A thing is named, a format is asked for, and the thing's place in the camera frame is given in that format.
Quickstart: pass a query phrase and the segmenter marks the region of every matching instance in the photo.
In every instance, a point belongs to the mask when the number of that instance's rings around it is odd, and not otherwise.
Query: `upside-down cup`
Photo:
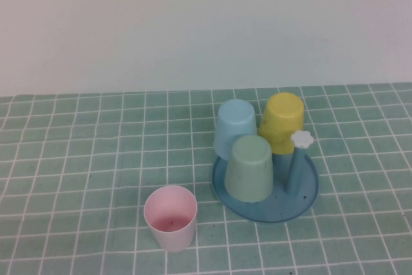
[[[224,102],[218,111],[213,148],[225,160],[230,157],[233,143],[243,135],[255,135],[256,116],[253,105],[240,99]]]
[[[233,144],[225,175],[227,192],[242,202],[258,202],[273,191],[272,150],[258,135],[238,138]]]
[[[269,98],[258,134],[269,142],[273,154],[294,151],[290,137],[303,130],[303,110],[303,101],[293,93],[277,93]]]

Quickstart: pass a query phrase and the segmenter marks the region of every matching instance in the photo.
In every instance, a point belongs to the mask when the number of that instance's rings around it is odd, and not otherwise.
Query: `white wall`
[[[412,0],[0,0],[0,95],[412,80]]]

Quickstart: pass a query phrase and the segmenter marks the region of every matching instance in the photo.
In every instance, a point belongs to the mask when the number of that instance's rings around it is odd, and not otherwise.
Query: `yellow cup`
[[[269,142],[273,154],[294,151],[290,136],[303,130],[303,110],[302,100],[293,93],[277,93],[269,98],[258,134]]]

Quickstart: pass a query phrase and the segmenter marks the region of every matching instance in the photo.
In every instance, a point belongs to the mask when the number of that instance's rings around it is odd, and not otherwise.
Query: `toy tea set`
[[[307,211],[319,175],[306,154],[314,138],[303,129],[303,102],[278,93],[267,102],[257,135],[253,106],[232,99],[218,111],[212,186],[221,202],[255,222],[285,222]]]
[[[255,222],[285,222],[307,211],[319,193],[319,175],[305,149],[314,142],[303,129],[303,102],[291,93],[273,95],[257,135],[253,106],[224,102],[218,111],[212,187],[221,202]],[[192,242],[198,206],[186,188],[155,190],[144,205],[144,218],[166,251]]]

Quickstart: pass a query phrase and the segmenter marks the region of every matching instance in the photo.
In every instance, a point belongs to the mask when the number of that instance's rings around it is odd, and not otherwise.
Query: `pink cup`
[[[144,219],[165,251],[186,249],[196,230],[198,204],[186,188],[169,185],[155,190],[144,205]]]

